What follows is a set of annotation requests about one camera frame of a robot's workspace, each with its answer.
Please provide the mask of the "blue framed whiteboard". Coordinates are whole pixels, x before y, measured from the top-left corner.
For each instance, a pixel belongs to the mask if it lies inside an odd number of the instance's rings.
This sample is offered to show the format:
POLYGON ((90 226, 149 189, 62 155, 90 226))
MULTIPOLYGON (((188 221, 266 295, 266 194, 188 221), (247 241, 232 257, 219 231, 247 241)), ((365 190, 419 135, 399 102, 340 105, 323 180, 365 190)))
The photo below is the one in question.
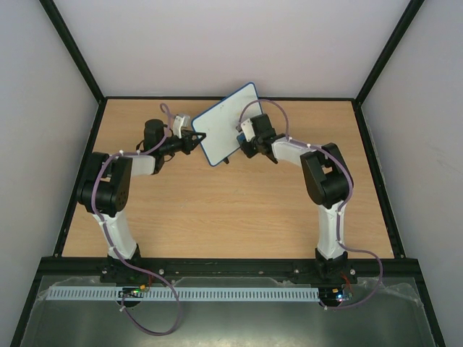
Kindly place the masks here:
POLYGON ((245 106, 258 99, 253 82, 248 82, 192 120, 195 132, 206 133, 200 143, 210 166, 217 166, 239 149, 239 117, 245 106))

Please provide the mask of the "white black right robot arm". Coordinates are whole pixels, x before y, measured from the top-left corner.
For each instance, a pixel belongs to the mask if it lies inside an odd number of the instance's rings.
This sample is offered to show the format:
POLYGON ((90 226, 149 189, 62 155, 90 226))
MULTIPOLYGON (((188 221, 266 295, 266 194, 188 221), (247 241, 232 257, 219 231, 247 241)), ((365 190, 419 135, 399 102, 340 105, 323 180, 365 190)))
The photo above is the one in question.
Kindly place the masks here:
POLYGON ((237 126, 242 152, 252 158, 266 156, 274 163, 286 161, 302 169, 307 193, 318 206, 319 237, 315 257, 317 278, 331 283, 341 274, 337 261, 347 256, 344 246, 344 214, 353 193, 353 179, 338 146, 311 145, 277 134, 266 114, 244 120, 237 126))

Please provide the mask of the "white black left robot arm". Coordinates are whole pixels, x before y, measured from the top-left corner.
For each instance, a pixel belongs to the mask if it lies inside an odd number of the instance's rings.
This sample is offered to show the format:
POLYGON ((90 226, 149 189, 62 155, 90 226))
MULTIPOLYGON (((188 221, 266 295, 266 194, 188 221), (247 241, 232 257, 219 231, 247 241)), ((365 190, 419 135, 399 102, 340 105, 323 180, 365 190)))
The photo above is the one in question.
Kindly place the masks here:
POLYGON ((139 253, 124 211, 132 178, 158 174, 165 162, 177 153, 189 155, 205 138, 205 132, 187 128, 186 116, 175 116, 172 125, 151 119, 145 122, 143 139, 133 153, 91 153, 77 188, 77 202, 97 220, 108 256, 128 261, 139 253))

